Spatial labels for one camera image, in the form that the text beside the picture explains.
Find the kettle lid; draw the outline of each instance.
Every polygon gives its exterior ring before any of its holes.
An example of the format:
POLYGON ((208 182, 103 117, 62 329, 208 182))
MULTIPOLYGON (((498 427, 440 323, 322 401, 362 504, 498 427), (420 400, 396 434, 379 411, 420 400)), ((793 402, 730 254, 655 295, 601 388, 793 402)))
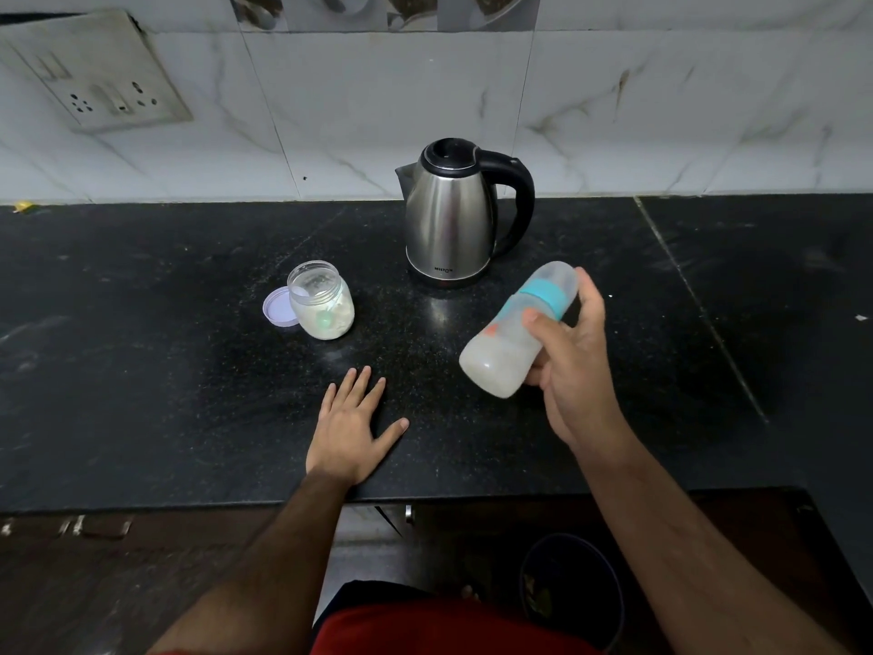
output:
POLYGON ((478 147, 461 138, 442 138, 431 142, 421 152, 421 165, 433 175, 465 177, 479 171, 476 162, 478 147))

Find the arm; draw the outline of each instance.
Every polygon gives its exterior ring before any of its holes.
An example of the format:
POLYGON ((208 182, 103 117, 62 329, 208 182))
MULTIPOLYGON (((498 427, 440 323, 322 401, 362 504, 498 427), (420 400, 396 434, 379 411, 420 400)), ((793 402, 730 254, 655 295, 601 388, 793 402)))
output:
POLYGON ((306 476, 227 579, 203 595, 150 653, 296 655, 308 652, 333 532, 348 489, 376 469, 409 426, 401 418, 378 438, 370 418, 385 389, 366 396, 370 368, 331 384, 306 454, 306 476))
POLYGON ((575 328, 525 312, 544 348, 528 382, 543 389, 552 429, 578 460, 674 650, 845 653, 714 527, 627 425, 609 373, 603 299, 576 271, 575 328))

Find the person's left hand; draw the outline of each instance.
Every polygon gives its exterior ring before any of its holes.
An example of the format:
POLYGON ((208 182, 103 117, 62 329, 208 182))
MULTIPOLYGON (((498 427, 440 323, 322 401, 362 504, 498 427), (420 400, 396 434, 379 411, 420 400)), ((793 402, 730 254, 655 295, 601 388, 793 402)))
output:
POLYGON ((350 368, 339 389, 336 384, 327 387, 319 424, 306 453, 306 473, 321 471, 348 484, 362 483, 409 427, 409 420, 401 418, 373 439, 370 418, 385 391, 385 377, 364 396, 370 366, 361 371, 357 381, 356 373, 350 368))

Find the tiled wall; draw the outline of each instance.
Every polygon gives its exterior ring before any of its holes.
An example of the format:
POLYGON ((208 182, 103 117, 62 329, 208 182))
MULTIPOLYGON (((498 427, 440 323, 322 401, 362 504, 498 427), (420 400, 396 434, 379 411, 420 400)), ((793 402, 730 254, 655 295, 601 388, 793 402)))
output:
POLYGON ((873 0, 259 1, 0 0, 126 9, 194 116, 73 133, 0 46, 0 201, 399 197, 450 135, 543 196, 873 190, 873 0))

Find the hand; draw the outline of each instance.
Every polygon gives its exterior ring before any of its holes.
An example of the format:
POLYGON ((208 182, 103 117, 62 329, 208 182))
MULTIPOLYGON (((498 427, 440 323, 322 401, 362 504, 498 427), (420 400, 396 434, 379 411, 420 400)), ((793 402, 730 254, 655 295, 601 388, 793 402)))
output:
POLYGON ((321 471, 349 485, 366 480, 409 427, 409 421, 401 418, 373 439, 370 418, 385 391, 385 377, 364 396, 370 366, 361 371, 357 381, 356 373, 350 368, 339 390, 333 383, 327 387, 319 424, 306 453, 306 473, 321 471))
POLYGON ((582 309, 575 327, 533 308, 522 313, 521 321, 543 344, 525 383, 542 388, 549 424, 578 456, 583 447, 602 451, 624 418, 609 373, 603 297, 583 269, 576 275, 582 309))

